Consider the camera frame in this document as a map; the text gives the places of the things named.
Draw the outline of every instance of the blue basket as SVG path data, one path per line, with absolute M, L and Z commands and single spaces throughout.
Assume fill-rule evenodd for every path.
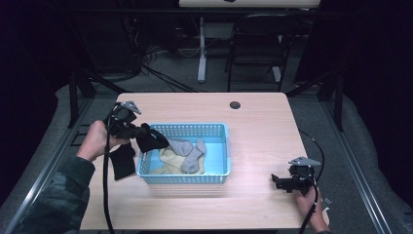
M 136 172 L 148 184 L 174 183 L 224 183 L 231 172 L 228 127 L 223 123 L 153 123 L 155 129 L 166 138 L 181 138 L 196 143 L 201 138 L 206 145 L 204 160 L 205 173 L 202 175 L 153 175 L 152 170 L 164 164 L 159 158 L 159 150 L 140 153 Z

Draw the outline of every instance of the wooden table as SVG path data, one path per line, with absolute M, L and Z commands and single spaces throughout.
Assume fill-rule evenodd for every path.
M 149 186 L 137 175 L 113 180 L 109 168 L 109 211 L 115 229 L 299 228 L 294 196 L 276 189 L 271 174 L 289 177 L 288 161 L 306 156 L 290 106 L 280 93 L 122 94 L 142 111 L 140 123 L 226 123 L 232 171 L 222 185 Z M 241 108 L 232 109 L 231 101 Z M 135 151 L 138 148 L 132 142 Z M 99 157 L 82 229 L 107 229 Z

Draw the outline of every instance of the sleeve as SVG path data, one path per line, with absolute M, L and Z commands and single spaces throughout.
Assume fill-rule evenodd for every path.
M 19 233 L 79 231 L 89 203 L 94 164 L 71 157 L 55 173 L 19 224 Z

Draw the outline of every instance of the hand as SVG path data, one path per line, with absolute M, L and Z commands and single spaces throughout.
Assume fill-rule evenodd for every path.
M 316 190 L 312 186 L 306 196 L 303 196 L 300 191 L 294 191 L 295 199 L 297 201 L 298 209 L 302 216 L 306 216 L 309 212 L 311 206 L 314 204 L 316 199 Z M 324 218 L 322 217 L 322 206 L 321 206 L 321 193 L 319 192 L 319 199 L 317 201 L 316 211 L 310 218 L 310 224 L 314 228 L 316 233 L 321 231 L 330 231 L 330 228 L 325 223 Z
M 88 134 L 83 140 L 77 156 L 90 162 L 94 161 L 98 156 L 104 154 L 106 138 L 107 132 L 103 122 L 100 120 L 94 121 L 94 123 L 89 127 Z M 113 148 L 115 145 L 127 144 L 129 142 L 129 139 L 114 138 L 113 136 L 110 136 L 109 147 Z

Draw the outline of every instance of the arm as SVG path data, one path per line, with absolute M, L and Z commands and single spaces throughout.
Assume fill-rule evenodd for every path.
M 316 191 L 314 187 L 312 186 L 309 189 L 309 192 L 306 194 L 306 196 L 303 196 L 301 192 L 295 191 L 296 195 L 296 201 L 298 205 L 298 209 L 300 210 L 300 213 L 302 216 L 306 216 L 307 212 L 310 210 L 310 207 L 313 205 L 315 196 L 316 196 Z M 325 223 L 324 218 L 322 217 L 322 207 L 321 207 L 321 195 L 319 193 L 319 200 L 317 202 L 316 206 L 316 211 L 313 213 L 313 215 L 310 218 L 310 225 L 313 227 L 314 231 L 316 233 L 321 233 L 321 232 L 329 232 L 330 228 L 328 225 Z
M 128 139 L 111 137 L 110 147 L 128 142 Z M 80 229 L 94 174 L 92 161 L 104 153 L 105 145 L 104 124 L 95 121 L 77 156 L 66 160 L 22 219 L 19 233 L 63 233 Z

